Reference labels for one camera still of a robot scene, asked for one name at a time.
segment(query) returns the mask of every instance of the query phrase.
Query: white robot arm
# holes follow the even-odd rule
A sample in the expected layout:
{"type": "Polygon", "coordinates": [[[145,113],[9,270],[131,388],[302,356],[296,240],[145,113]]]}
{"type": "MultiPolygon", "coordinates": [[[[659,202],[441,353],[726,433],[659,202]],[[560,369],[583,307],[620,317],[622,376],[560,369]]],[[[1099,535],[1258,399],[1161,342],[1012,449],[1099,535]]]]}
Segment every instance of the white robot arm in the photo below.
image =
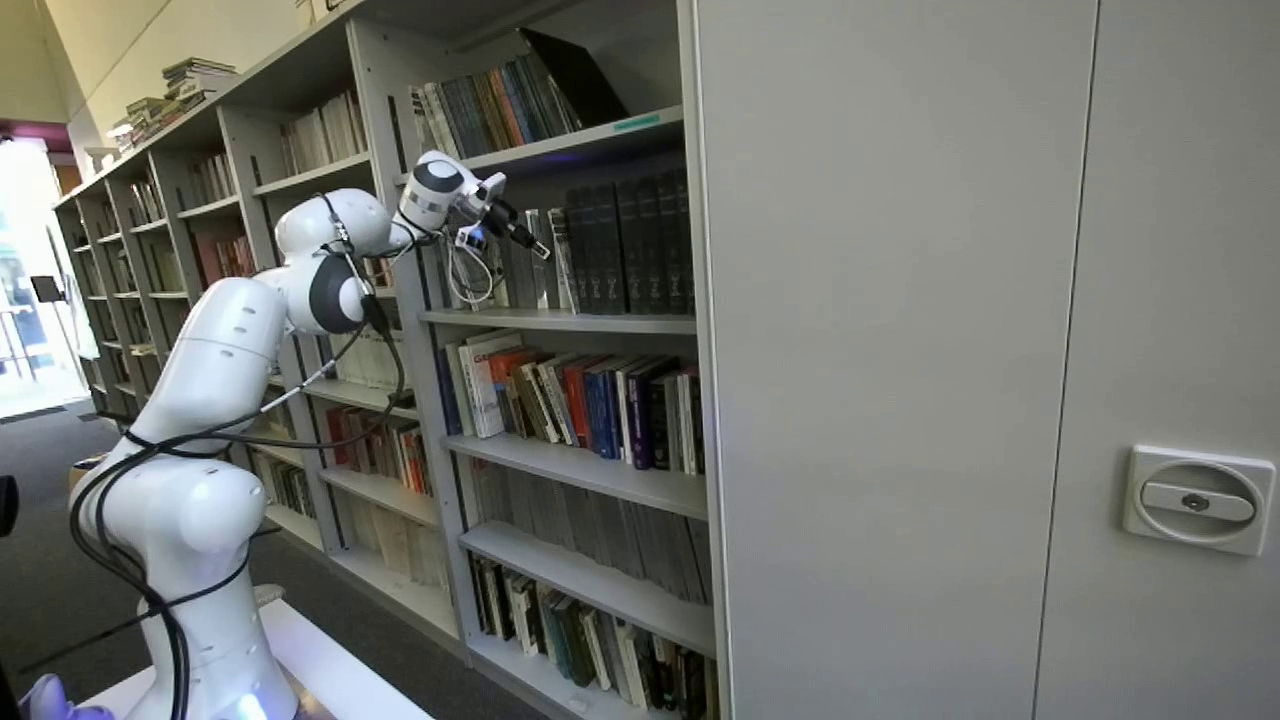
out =
{"type": "Polygon", "coordinates": [[[296,715],[244,573],[264,491],[210,453],[259,410],[284,333],[350,333],[370,320],[361,256],[391,256],[446,229],[537,247],[497,194],[499,184],[427,153],[396,215],[350,187],[302,199],[276,222],[278,269],[198,295],[150,399],[73,495],[80,546],[145,597],[157,685],[131,720],[296,715]]]}

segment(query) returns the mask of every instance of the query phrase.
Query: white panel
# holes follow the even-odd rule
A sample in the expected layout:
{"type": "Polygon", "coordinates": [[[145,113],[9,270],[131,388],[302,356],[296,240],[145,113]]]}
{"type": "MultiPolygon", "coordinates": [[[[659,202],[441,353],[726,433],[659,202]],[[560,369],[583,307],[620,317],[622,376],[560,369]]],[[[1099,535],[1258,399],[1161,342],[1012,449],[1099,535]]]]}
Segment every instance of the white panel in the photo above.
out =
{"type": "Polygon", "coordinates": [[[1280,458],[1274,40],[1262,0],[1103,4],[1038,720],[1280,708],[1274,535],[1121,530],[1127,442],[1280,458]]]}
{"type": "Polygon", "coordinates": [[[97,129],[122,119],[139,97],[164,97],[176,60],[208,57],[249,70],[307,29],[307,4],[291,0],[47,0],[47,11],[97,129]]]}
{"type": "Polygon", "coordinates": [[[1091,0],[690,11],[735,715],[1032,715],[1091,0]]]}
{"type": "Polygon", "coordinates": [[[0,119],[69,119],[61,60],[34,0],[0,0],[0,119]]]}

